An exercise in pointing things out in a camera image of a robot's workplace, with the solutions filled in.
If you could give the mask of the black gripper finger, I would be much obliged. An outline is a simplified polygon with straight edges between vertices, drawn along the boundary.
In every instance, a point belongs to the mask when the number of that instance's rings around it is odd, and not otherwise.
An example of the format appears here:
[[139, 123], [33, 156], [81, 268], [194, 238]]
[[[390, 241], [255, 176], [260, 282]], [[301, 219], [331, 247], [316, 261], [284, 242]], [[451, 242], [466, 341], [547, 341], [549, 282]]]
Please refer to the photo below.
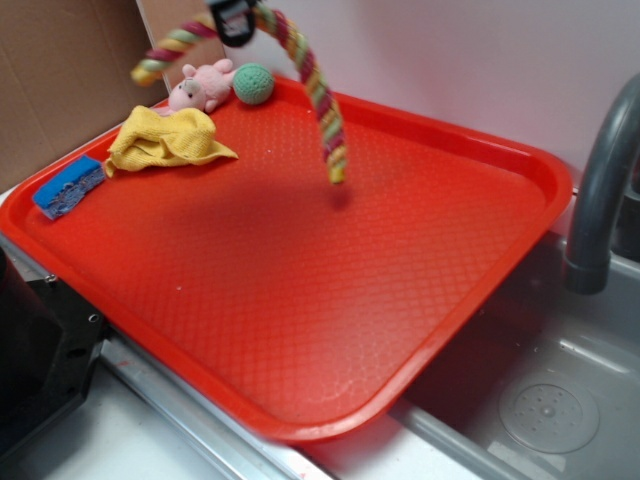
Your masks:
[[231, 48], [241, 48], [253, 37], [256, 29], [253, 0], [207, 0], [221, 42]]

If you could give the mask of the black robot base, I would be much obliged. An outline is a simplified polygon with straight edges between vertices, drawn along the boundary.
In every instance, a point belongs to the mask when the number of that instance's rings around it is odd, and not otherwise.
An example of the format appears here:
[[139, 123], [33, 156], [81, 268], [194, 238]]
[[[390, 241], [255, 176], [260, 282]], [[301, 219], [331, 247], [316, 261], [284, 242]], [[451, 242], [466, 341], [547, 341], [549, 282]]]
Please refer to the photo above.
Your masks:
[[102, 313], [56, 277], [26, 281], [1, 253], [1, 458], [78, 408], [100, 355]]

